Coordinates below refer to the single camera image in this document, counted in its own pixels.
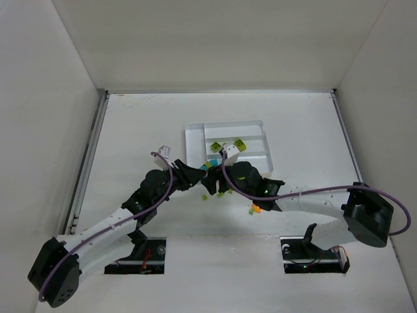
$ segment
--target white wall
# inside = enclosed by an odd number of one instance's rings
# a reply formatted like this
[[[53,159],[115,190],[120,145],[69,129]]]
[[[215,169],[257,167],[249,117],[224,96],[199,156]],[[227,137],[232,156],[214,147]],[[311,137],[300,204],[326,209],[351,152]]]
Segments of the white wall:
[[[336,88],[387,0],[53,0],[110,89]]]
[[[403,200],[414,218],[394,244],[416,304],[417,1],[388,2],[337,96],[365,181]],[[392,229],[404,223],[398,209]]]
[[[0,312],[31,312],[27,281],[68,206],[98,101],[50,0],[0,2]]]

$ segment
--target green cube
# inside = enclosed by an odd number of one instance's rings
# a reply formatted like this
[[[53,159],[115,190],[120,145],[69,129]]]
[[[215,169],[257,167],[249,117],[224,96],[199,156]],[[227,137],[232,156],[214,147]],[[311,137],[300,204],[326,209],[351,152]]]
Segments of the green cube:
[[[213,143],[213,144],[210,146],[210,148],[211,148],[214,152],[219,152],[219,151],[220,151],[220,149],[222,148],[222,146],[221,146],[218,142],[215,142],[215,143]]]
[[[240,139],[235,141],[235,146],[237,147],[237,149],[239,149],[240,152],[243,152],[246,150],[246,146],[244,142]]]

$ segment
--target white plastic container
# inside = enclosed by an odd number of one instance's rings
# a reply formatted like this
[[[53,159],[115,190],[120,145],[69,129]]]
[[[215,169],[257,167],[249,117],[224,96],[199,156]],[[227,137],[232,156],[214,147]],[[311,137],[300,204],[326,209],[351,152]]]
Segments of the white plastic container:
[[[269,176],[274,171],[268,140],[262,121],[238,121],[222,123],[192,123],[185,127],[187,165],[199,168],[207,160],[222,158],[211,149],[214,142],[223,144],[242,140],[246,150],[239,154],[238,161],[248,161],[261,175]]]

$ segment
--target white table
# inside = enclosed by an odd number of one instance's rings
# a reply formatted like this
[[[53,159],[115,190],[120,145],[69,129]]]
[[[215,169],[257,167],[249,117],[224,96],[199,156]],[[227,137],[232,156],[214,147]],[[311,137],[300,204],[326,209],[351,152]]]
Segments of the white table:
[[[77,232],[131,195],[154,168],[151,151],[168,145],[173,160],[185,160],[187,123],[256,119],[268,136],[272,178],[308,187],[358,180],[330,93],[111,95]],[[286,275],[278,236],[303,235],[330,217],[250,216],[250,202],[237,194],[203,194],[202,186],[175,193],[142,228],[167,236],[164,275],[96,275],[61,312],[414,312],[390,243],[346,245],[346,276]],[[335,193],[334,205],[346,199]]]

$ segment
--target screw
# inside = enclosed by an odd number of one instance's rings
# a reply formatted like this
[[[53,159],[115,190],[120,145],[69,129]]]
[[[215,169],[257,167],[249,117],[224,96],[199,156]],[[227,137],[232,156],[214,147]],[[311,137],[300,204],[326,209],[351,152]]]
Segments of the screw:
[[[284,244],[284,245],[282,245],[282,251],[285,253],[285,254],[288,254],[288,253],[290,253],[290,250],[289,250],[289,245],[286,243],[286,244]]]
[[[159,255],[165,254],[165,246],[159,246],[156,251]]]

